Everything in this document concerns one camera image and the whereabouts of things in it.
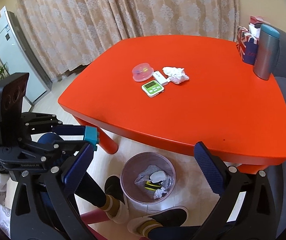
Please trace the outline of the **blue plastic cube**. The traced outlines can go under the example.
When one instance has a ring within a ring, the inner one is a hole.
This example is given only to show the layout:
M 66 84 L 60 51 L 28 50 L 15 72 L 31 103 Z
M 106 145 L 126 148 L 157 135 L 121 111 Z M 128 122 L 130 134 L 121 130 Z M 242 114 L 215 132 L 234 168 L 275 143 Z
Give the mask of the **blue plastic cube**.
M 85 126 L 83 140 L 91 144 L 94 151 L 97 151 L 97 145 L 100 142 L 99 132 L 97 128 L 92 126 Z

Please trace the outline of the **clear plastic lidded container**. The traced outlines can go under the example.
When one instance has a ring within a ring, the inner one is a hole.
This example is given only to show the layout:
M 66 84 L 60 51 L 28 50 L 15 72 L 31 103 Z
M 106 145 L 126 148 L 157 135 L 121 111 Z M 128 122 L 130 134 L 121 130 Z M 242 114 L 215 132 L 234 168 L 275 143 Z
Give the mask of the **clear plastic lidded container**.
M 142 82 L 152 77 L 154 69 L 149 63 L 140 63 L 132 69 L 133 80 Z

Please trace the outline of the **white tissue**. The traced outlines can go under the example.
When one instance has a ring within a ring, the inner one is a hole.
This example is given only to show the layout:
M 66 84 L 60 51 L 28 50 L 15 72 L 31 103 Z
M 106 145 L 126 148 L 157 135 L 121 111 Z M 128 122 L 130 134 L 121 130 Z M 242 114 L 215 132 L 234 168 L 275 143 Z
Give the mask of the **white tissue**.
M 153 199 L 154 199 L 154 200 L 160 199 L 160 198 L 162 198 L 163 196 L 165 196 L 166 194 L 167 194 L 166 189 L 165 189 L 164 187 L 162 187 L 161 189 L 155 190 Z
M 167 81 L 176 85 L 189 80 L 189 76 L 185 73 L 183 68 L 163 67 L 162 71 L 167 75 Z

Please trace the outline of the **pink mesh trash bin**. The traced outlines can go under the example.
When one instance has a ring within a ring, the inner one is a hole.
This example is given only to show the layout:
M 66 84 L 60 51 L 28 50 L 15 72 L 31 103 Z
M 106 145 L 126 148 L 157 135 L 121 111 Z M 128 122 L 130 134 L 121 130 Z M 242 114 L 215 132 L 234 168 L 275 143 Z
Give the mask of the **pink mesh trash bin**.
M 172 193 L 176 170 L 163 155 L 143 152 L 125 163 L 120 180 L 123 192 L 131 201 L 144 205 L 156 204 Z

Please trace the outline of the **yellow black trash item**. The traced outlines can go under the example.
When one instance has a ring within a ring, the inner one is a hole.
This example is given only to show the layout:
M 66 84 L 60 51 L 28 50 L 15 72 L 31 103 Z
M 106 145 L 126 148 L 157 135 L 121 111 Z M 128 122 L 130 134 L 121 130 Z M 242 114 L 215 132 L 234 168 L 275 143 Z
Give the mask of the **yellow black trash item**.
M 151 181 L 146 181 L 144 184 L 144 188 L 150 191 L 156 191 L 158 189 L 161 189 L 162 185 L 160 183 L 153 183 Z

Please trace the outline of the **white round trash item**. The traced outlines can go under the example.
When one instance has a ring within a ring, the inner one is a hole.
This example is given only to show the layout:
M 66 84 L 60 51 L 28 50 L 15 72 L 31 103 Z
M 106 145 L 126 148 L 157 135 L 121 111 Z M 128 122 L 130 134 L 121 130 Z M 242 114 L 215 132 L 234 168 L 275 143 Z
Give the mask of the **white round trash item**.
M 167 178 L 166 172 L 163 170 L 156 171 L 152 173 L 149 177 L 150 181 L 153 183 L 162 183 Z

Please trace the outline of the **left slippered foot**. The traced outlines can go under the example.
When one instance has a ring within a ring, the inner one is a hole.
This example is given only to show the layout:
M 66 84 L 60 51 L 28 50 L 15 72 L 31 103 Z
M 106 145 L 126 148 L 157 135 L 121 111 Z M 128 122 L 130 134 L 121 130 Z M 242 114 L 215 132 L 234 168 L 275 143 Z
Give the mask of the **left slippered foot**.
M 107 201 L 103 211 L 116 224 L 125 224 L 129 219 L 129 208 L 120 178 L 116 175 L 108 177 L 104 184 L 104 192 Z

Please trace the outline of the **right slippered foot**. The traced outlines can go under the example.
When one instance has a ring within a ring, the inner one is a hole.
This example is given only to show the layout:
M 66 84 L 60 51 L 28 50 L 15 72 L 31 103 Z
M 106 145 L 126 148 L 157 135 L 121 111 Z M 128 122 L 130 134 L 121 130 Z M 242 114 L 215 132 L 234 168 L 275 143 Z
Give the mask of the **right slippered foot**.
M 148 238 L 153 229 L 166 229 L 182 226 L 188 219 L 188 210 L 184 206 L 170 207 L 160 212 L 132 219 L 127 224 L 129 232 Z

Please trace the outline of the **white standing air conditioner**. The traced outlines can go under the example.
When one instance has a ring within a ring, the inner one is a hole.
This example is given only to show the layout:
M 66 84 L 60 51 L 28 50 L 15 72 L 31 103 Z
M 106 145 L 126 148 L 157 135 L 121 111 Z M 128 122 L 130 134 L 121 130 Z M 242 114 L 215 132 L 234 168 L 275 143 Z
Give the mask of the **white standing air conditioner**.
M 0 61 L 9 74 L 29 73 L 25 97 L 31 105 L 50 92 L 50 77 L 32 51 L 18 18 L 5 7 L 0 10 Z

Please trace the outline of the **white rectangular device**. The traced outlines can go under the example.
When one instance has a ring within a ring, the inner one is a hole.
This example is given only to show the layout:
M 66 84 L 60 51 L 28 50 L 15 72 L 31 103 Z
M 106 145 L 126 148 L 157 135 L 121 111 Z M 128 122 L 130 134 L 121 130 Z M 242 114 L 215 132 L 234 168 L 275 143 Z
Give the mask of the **white rectangular device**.
M 168 84 L 168 80 L 158 70 L 153 72 L 153 77 L 162 86 L 165 86 Z

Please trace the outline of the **beige patterned curtain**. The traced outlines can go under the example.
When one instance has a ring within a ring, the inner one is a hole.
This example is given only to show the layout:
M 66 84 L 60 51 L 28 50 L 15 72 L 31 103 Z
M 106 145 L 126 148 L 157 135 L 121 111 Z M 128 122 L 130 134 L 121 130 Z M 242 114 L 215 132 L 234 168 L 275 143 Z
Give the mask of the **beige patterned curtain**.
M 117 42 L 153 35 L 233 41 L 239 0 L 17 0 L 18 18 L 47 74 L 87 65 Z

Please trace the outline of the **red low table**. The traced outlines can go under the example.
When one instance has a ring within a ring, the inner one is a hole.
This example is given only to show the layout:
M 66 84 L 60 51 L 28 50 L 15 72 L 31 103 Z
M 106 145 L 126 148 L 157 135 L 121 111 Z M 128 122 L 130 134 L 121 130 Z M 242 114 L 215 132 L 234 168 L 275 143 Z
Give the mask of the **red low table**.
M 139 63 L 181 67 L 189 77 L 155 97 L 134 81 Z M 255 173 L 286 161 L 286 104 L 274 77 L 264 81 L 231 41 L 167 35 L 121 40 L 61 94 L 61 107 L 134 141 L 193 155 L 197 142 Z

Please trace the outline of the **grey teal-lidded thermos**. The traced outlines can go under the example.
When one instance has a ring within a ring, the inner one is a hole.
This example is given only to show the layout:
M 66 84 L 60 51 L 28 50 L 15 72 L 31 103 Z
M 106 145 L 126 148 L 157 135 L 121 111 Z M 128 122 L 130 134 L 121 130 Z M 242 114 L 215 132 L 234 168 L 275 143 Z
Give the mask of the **grey teal-lidded thermos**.
M 258 50 L 253 72 L 262 80 L 268 80 L 279 57 L 280 33 L 267 24 L 260 25 Z

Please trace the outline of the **union jack tissue box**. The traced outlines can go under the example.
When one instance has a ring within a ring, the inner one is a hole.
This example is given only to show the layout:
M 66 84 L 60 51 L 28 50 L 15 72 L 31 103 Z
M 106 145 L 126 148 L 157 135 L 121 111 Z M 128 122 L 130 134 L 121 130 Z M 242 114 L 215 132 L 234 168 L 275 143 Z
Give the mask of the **union jack tissue box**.
M 237 27 L 236 48 L 244 63 L 254 65 L 258 51 L 259 39 L 252 35 L 248 29 Z

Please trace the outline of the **pink bag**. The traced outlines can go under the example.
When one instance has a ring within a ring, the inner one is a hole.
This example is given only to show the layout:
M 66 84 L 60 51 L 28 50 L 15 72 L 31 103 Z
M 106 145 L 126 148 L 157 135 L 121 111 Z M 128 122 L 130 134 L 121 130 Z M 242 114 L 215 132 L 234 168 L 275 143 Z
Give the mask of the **pink bag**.
M 265 24 L 266 21 L 259 17 L 259 16 L 250 16 L 250 24 L 257 25 L 257 24 Z

